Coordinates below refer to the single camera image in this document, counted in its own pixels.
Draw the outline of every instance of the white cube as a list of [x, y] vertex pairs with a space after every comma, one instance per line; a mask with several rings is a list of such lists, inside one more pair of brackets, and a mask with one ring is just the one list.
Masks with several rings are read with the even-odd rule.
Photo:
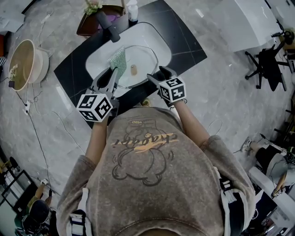
[[172, 78], [159, 83], [162, 98], [175, 102], [186, 98], [185, 83], [181, 77]]
[[93, 122], [102, 122], [112, 108], [105, 94], [83, 94], [77, 105], [83, 118]]

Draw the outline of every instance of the gray marble floor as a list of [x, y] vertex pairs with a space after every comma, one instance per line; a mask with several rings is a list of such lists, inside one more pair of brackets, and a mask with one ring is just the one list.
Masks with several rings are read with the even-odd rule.
[[[120, 5], [120, 0], [106, 1]], [[142, 6], [151, 0], [139, 0]], [[257, 90], [257, 78], [244, 79], [254, 65], [249, 62], [244, 52], [233, 53], [221, 37], [218, 28], [211, 20], [210, 10], [220, 0], [166, 0], [180, 18], [187, 24], [205, 50], [208, 58], [182, 74], [187, 86], [188, 106], [194, 115], [207, 128], [216, 119], [209, 133], [218, 133], [231, 151], [240, 148], [247, 136], [256, 140], [259, 133], [270, 138], [273, 129], [279, 127], [287, 114], [284, 110], [290, 106], [293, 93], [291, 73], [288, 68], [281, 68], [287, 83], [287, 92], [279, 85], [275, 92], [270, 90], [268, 82], [263, 80], [262, 89]], [[40, 35], [41, 47], [48, 50], [50, 68], [41, 87], [34, 85], [34, 94], [38, 95], [37, 109], [31, 108], [31, 116], [47, 158], [49, 178], [52, 188], [61, 193], [67, 178], [77, 160], [87, 148], [91, 129], [77, 113], [75, 107], [64, 93], [53, 70], [84, 40], [77, 36], [77, 26], [83, 15], [84, 0], [41, 0], [27, 12], [25, 24], [12, 35], [8, 58], [15, 47], [24, 39], [32, 39], [36, 44], [41, 28], [41, 20], [49, 13]], [[4, 74], [8, 75], [8, 63]], [[21, 91], [23, 100], [33, 100], [33, 89]], [[153, 104], [165, 107], [156, 95], [151, 95]], [[40, 179], [47, 176], [47, 168], [31, 120], [23, 112], [23, 104], [17, 94], [8, 88], [8, 81], [0, 83], [0, 145], [7, 157], [13, 156], [30, 175]], [[65, 128], [74, 137], [77, 144], [65, 132], [59, 118], [50, 113], [56, 112], [63, 120]], [[245, 169], [254, 164], [253, 157], [244, 153], [235, 154]]]

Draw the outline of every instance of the white sink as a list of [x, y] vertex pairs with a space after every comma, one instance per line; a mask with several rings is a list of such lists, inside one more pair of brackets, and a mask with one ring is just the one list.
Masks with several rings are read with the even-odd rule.
[[[86, 70], [95, 79], [104, 69], [109, 67], [107, 60], [122, 46], [131, 45], [145, 46], [153, 49], [158, 57], [159, 65], [167, 66], [171, 60], [171, 50], [157, 32], [148, 23], [138, 23], [120, 34], [121, 39], [113, 43], [108, 41], [106, 44], [92, 53], [86, 60]], [[144, 47], [130, 47], [125, 50], [127, 69], [119, 80], [119, 85], [129, 87], [142, 82], [154, 70], [157, 60], [154, 53]], [[131, 66], [136, 65], [137, 74], [131, 74]], [[114, 96], [120, 97], [129, 89], [118, 87]]]

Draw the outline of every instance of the brown t-shirt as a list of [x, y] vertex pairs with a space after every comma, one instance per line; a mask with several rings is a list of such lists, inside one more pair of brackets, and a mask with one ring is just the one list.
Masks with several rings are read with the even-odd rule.
[[224, 211], [214, 166], [245, 194], [249, 222], [253, 187], [220, 137], [210, 137], [200, 149], [168, 110], [131, 109], [110, 123], [97, 166], [84, 156], [78, 159], [59, 202], [58, 231], [66, 235], [69, 214], [86, 187], [94, 236], [135, 236], [157, 228], [182, 236], [221, 236]]

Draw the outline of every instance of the black shorts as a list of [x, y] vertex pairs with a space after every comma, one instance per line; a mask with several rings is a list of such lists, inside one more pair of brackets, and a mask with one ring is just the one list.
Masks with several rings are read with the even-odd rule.
[[269, 163], [277, 153], [281, 153], [281, 151], [276, 149], [272, 145], [269, 145], [266, 149], [262, 147], [258, 150], [255, 157], [258, 160], [259, 164], [262, 166], [263, 172], [267, 172]]

